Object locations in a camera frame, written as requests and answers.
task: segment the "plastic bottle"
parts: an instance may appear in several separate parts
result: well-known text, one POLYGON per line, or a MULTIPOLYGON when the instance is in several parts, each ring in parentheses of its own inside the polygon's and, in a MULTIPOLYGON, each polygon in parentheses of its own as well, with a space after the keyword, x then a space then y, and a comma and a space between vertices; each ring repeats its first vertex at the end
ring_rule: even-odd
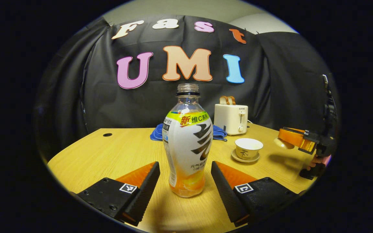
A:
POLYGON ((164 120, 162 136, 170 166, 169 186, 181 197, 202 192, 204 168, 213 140, 213 124, 199 105, 197 84, 178 85, 178 103, 164 120))

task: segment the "white toaster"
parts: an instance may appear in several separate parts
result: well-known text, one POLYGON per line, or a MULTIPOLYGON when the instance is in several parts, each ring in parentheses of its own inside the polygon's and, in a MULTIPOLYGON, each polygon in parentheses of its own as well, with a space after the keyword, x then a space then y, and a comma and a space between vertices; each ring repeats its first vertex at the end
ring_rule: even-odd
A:
POLYGON ((222 128, 228 135, 247 132, 248 106, 215 105, 214 125, 222 128))

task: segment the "letter m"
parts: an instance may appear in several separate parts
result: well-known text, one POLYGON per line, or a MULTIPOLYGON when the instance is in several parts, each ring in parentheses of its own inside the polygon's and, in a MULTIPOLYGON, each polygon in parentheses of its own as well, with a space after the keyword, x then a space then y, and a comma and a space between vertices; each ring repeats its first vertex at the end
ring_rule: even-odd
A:
POLYGON ((194 68, 197 68, 193 78, 198 81, 211 81, 209 56, 211 51, 207 49, 197 49, 191 58, 189 58, 185 51, 179 46, 166 46, 163 48, 168 53, 168 64, 166 74, 162 78, 166 81, 179 80, 181 75, 176 72, 179 67, 182 75, 188 79, 194 68))

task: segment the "pink letter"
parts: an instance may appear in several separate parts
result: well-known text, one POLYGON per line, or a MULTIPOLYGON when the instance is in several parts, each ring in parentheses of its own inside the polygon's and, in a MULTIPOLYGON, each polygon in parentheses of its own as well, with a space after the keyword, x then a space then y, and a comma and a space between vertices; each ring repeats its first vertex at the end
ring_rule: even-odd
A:
POLYGON ((129 79, 129 62, 133 57, 125 57, 117 61, 117 83, 123 89, 133 89, 140 87, 146 82, 149 71, 149 58, 153 56, 152 52, 141 53, 139 59, 139 76, 135 79, 129 79))
POLYGON ((195 22, 195 30, 197 31, 203 31, 203 32, 214 32, 214 29, 212 28, 212 24, 209 22, 195 22))

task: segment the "white cup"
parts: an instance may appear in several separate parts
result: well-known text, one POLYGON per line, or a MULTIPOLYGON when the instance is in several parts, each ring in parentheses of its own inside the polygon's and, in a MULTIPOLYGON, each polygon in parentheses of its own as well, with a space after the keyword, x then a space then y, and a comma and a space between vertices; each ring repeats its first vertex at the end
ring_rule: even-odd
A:
POLYGON ((237 139, 235 145, 235 153, 239 158, 245 160, 253 159, 263 148, 263 143, 256 139, 237 139))

